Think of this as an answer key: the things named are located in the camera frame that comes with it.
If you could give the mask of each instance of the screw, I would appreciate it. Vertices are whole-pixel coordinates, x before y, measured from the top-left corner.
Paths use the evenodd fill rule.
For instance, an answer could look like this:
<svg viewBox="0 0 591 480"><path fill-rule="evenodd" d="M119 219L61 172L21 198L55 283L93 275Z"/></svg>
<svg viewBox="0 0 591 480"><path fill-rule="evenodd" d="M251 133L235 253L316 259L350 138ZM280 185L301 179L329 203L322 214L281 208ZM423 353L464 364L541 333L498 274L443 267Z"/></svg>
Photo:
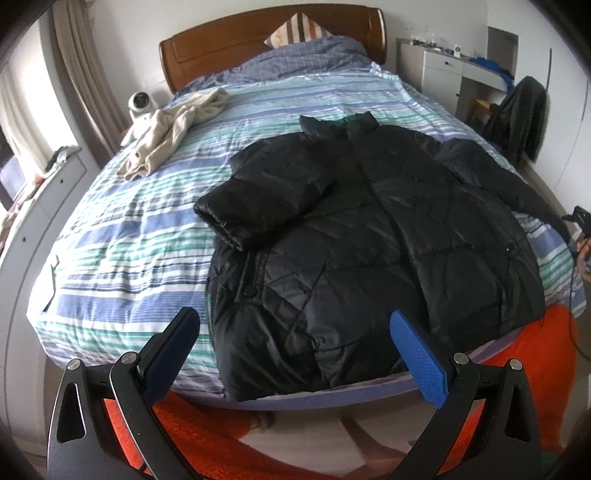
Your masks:
<svg viewBox="0 0 591 480"><path fill-rule="evenodd" d="M511 359L511 361L509 362L509 366L513 370L521 370L523 368L523 364L516 358Z"/></svg>
<svg viewBox="0 0 591 480"><path fill-rule="evenodd" d="M135 352L124 353L123 356L121 357L121 363L123 363L125 365L130 365L135 362L137 357L138 357L138 354Z"/></svg>
<svg viewBox="0 0 591 480"><path fill-rule="evenodd" d="M80 360L75 358L74 360L70 360L70 362L68 363L67 369L68 370L76 370L76 368L78 368L80 366L80 364L81 364Z"/></svg>
<svg viewBox="0 0 591 480"><path fill-rule="evenodd" d="M458 365L466 365L470 361L470 358L465 353L456 353L453 356L453 361Z"/></svg>

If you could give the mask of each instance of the wooden headboard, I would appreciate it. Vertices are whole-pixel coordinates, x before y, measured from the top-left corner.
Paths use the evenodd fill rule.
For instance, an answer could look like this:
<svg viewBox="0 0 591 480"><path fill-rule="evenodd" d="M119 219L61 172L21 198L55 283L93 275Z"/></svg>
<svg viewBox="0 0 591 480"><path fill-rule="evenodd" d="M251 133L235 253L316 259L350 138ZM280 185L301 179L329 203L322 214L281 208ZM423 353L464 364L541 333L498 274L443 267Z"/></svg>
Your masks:
<svg viewBox="0 0 591 480"><path fill-rule="evenodd" d="M160 42L160 59L168 87L176 93L201 75L237 67L268 51L264 44L267 37L298 12L305 13L334 35L358 40L373 61L380 64L386 61L386 28L379 8L284 5L219 18Z"/></svg>

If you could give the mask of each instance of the blue striped bedding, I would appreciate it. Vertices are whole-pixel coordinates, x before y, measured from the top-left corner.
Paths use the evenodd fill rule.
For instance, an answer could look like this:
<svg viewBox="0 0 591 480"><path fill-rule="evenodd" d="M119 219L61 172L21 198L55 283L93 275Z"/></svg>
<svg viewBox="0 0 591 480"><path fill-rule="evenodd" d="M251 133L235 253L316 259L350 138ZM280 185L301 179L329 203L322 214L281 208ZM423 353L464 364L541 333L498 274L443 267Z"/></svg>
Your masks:
<svg viewBox="0 0 591 480"><path fill-rule="evenodd" d="M138 351L162 331L182 306L202 317L201 335L175 388L194 398L222 398L223 387L207 331L204 288L213 232L193 213L193 203L230 175L228 159L265 137L298 131L300 115L337 119L371 111L385 124L437 138L470 138L512 170L481 137L379 66L340 73L294 76L225 86L221 115L192 128L171 161L154 174L127 182L115 174L129 150L100 173L57 240L56 295L46 312L29 320L43 348L65 366L116 360ZM556 231L516 214L538 258L546 303L568 303L573 261ZM574 276L572 310L586 305Z"/></svg>

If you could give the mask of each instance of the orange blanket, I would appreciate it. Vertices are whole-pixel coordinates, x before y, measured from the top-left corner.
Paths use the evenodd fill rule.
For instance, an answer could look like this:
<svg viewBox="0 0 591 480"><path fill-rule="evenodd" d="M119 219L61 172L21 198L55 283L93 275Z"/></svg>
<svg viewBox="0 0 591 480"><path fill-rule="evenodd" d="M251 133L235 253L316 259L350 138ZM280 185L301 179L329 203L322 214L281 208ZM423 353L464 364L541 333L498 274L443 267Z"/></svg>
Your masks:
<svg viewBox="0 0 591 480"><path fill-rule="evenodd" d="M525 327L512 345L486 362L501 366L511 358L521 360L534 397L542 449L557 453L561 450L560 426L576 366L576 352L569 338L569 318L564 306L548 308L543 320ZM130 464L139 467L142 459L116 404L113 401L106 404ZM246 412L195 407L174 394L154 406L154 411L194 469L215 480L336 480L286 465L241 443L238 439L251 428L251 417ZM479 415L477 411L467 420L444 469L460 462Z"/></svg>

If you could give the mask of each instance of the striped pillow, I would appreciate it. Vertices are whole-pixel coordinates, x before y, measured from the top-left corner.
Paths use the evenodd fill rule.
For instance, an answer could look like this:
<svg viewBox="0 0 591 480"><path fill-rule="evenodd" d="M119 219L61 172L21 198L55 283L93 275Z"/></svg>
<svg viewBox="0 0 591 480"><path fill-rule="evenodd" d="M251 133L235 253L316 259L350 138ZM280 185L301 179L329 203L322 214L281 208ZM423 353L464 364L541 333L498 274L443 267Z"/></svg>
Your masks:
<svg viewBox="0 0 591 480"><path fill-rule="evenodd" d="M265 44L271 48L284 47L292 43L301 43L315 38L331 37L332 33L321 27L306 14L295 14L282 26L277 28Z"/></svg>

